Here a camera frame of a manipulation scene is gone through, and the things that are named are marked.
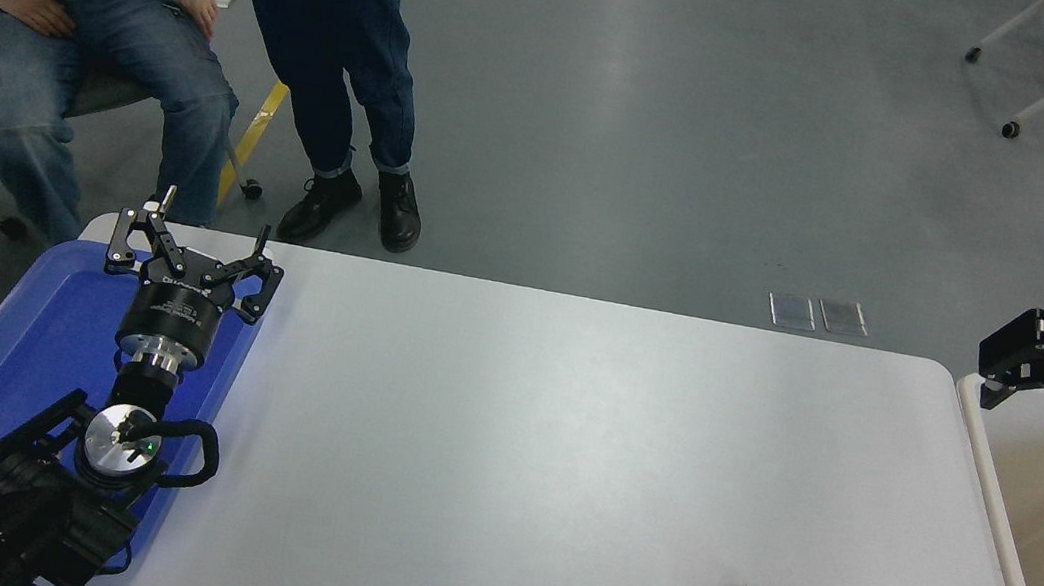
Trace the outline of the person's right hand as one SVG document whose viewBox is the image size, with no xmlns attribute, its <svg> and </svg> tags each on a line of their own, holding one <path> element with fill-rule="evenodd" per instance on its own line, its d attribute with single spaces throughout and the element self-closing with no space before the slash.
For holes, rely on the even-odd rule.
<svg viewBox="0 0 1044 586">
<path fill-rule="evenodd" d="M 74 19 L 57 0 L 0 0 L 0 9 L 39 36 L 67 38 L 76 30 Z"/>
</svg>

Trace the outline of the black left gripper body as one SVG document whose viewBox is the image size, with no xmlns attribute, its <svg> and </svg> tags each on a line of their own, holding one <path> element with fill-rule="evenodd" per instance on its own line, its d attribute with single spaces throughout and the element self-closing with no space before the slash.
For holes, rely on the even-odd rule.
<svg viewBox="0 0 1044 586">
<path fill-rule="evenodd" d="M 174 345 L 166 349 L 181 360 L 206 360 L 234 294 L 228 283 L 217 289 L 201 284 L 205 275 L 216 276 L 221 268 L 218 259 L 185 252 L 183 263 L 183 276 L 175 277 L 167 256 L 143 262 L 138 294 L 116 331 L 119 349 L 135 354 L 142 345 L 163 339 Z"/>
</svg>

